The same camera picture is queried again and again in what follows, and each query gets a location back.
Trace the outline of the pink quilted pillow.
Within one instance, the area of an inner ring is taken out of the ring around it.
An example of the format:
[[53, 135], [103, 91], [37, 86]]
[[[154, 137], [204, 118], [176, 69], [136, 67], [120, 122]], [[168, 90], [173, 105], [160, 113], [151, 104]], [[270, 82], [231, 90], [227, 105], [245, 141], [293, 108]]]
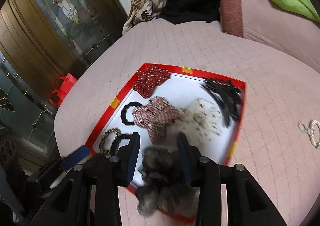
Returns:
[[319, 24], [306, 17], [269, 0], [220, 0], [220, 22], [228, 34], [280, 50], [319, 71]]

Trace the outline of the pink quilted bed cover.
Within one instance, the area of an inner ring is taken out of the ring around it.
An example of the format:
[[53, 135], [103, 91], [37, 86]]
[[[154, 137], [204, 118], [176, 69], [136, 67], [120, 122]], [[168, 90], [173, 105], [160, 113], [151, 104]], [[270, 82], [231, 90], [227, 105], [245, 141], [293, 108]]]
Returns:
[[298, 123], [319, 119], [319, 73], [274, 48], [221, 31], [218, 22], [136, 25], [80, 77], [57, 111], [62, 156], [83, 145], [118, 91], [144, 63], [231, 76], [247, 84], [245, 117], [232, 158], [244, 164], [288, 225], [319, 208], [319, 150]]

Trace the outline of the white cherry print scrunchie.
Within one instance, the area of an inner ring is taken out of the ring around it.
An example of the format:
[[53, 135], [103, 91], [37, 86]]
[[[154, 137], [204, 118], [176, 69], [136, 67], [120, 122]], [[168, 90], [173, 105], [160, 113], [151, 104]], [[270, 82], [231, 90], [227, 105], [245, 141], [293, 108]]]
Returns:
[[184, 133], [190, 145], [206, 145], [222, 135], [223, 115], [217, 103], [196, 98], [178, 111], [180, 118], [169, 128], [172, 132]]

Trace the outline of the grey fur scrunchie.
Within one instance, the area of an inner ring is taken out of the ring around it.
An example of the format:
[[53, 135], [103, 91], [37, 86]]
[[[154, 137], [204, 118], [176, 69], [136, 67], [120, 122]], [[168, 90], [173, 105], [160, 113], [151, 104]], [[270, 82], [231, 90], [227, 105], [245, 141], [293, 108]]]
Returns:
[[169, 215], [195, 217], [199, 190], [185, 180], [178, 151], [148, 147], [142, 157], [139, 172], [144, 184], [135, 193], [138, 213], [149, 217], [160, 210]]

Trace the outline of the red bag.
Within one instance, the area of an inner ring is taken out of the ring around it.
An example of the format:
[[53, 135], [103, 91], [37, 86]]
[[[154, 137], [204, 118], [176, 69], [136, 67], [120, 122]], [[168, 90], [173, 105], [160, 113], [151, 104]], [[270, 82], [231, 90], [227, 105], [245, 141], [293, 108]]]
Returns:
[[56, 78], [54, 80], [54, 90], [49, 95], [51, 104], [58, 107], [61, 106], [63, 100], [77, 81], [78, 80], [70, 73], [65, 77]]

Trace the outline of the dark red polka dot scrunchie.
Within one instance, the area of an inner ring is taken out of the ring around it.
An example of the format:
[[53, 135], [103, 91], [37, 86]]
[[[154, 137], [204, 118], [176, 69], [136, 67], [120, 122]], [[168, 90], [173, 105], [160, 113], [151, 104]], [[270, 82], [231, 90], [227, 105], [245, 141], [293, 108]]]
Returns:
[[152, 65], [144, 71], [137, 71], [137, 80], [133, 82], [132, 89], [144, 99], [148, 99], [157, 86], [162, 85], [170, 78], [171, 72], [157, 65]]

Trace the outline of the red plaid scrunchie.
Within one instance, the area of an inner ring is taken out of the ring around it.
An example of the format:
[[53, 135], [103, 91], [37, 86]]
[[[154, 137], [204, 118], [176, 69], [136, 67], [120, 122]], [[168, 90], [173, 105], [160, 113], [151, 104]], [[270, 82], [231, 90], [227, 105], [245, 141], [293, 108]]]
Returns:
[[166, 127], [180, 118], [180, 112], [165, 97], [155, 96], [147, 105], [136, 107], [132, 111], [135, 125], [148, 131], [152, 144], [166, 137]]

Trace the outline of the black claw hair clip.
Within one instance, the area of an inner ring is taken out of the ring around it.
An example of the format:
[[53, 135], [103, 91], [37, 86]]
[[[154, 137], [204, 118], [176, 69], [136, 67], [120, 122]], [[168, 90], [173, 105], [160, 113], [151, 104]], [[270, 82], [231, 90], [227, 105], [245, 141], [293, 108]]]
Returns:
[[229, 127], [231, 119], [240, 120], [241, 90], [235, 87], [231, 80], [204, 78], [204, 83], [201, 84], [201, 87], [219, 106], [226, 127]]

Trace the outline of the red box with white lining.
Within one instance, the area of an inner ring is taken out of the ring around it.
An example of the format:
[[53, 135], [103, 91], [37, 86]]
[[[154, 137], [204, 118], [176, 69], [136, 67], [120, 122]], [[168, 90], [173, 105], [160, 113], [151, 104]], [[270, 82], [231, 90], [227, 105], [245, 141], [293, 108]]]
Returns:
[[[239, 110], [240, 113], [244, 112], [243, 108], [245, 106], [247, 88], [246, 82], [198, 69], [165, 64], [159, 64], [157, 66], [168, 69], [171, 72], [171, 75], [167, 81], [154, 89], [153, 96], [165, 97], [175, 108], [187, 107], [198, 97], [212, 101], [212, 97], [201, 87], [201, 84], [204, 83], [204, 78], [219, 78], [222, 80], [231, 80], [233, 85], [241, 90], [240, 97], [242, 99], [242, 104], [240, 105]], [[132, 84], [136, 80], [137, 74], [133, 74], [112, 103], [107, 107], [85, 143], [85, 145], [89, 147], [90, 153], [92, 155], [97, 155], [101, 137], [107, 129], [117, 127], [125, 133], [137, 132], [140, 135], [140, 149], [133, 180], [129, 186], [125, 187], [131, 193], [135, 193], [136, 188], [142, 184], [142, 176], [138, 173], [138, 168], [142, 164], [142, 151], [146, 147], [152, 146], [146, 130], [137, 126], [126, 126], [120, 120], [121, 110], [126, 104], [133, 101], [142, 104], [147, 104], [148, 102], [147, 99], [142, 98], [139, 93], [132, 89]], [[209, 144], [199, 146], [200, 153], [218, 164], [225, 166], [229, 165], [239, 137], [240, 128], [241, 121], [234, 120], [231, 121], [229, 127], [222, 126], [222, 135], [219, 139]], [[112, 163], [108, 158], [105, 158], [97, 168], [99, 175], [103, 177], [102, 180], [100, 180], [100, 184], [110, 186], [108, 193], [110, 196], [116, 194], [115, 184], [116, 178], [118, 177], [118, 167], [119, 160]]]

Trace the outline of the wooden glass door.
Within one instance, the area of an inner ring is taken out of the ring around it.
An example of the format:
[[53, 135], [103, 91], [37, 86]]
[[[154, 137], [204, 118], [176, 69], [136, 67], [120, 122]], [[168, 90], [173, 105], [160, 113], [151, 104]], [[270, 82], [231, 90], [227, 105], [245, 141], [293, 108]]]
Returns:
[[58, 156], [54, 90], [81, 75], [122, 35], [118, 0], [1, 0], [1, 125], [33, 173]]

